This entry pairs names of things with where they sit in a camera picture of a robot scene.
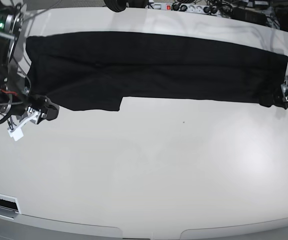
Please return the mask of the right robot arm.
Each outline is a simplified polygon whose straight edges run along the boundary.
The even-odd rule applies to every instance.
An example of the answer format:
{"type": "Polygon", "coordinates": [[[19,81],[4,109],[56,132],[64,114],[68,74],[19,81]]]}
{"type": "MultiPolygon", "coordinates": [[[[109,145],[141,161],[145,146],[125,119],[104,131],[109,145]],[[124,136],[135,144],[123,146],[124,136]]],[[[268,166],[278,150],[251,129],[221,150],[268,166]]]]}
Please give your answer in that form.
{"type": "Polygon", "coordinates": [[[19,63],[14,52],[19,40],[27,6],[21,1],[9,4],[0,1],[0,125],[8,122],[14,128],[12,117],[39,124],[58,117],[59,107],[41,95],[32,93],[32,83],[25,74],[20,76],[19,63]]]}

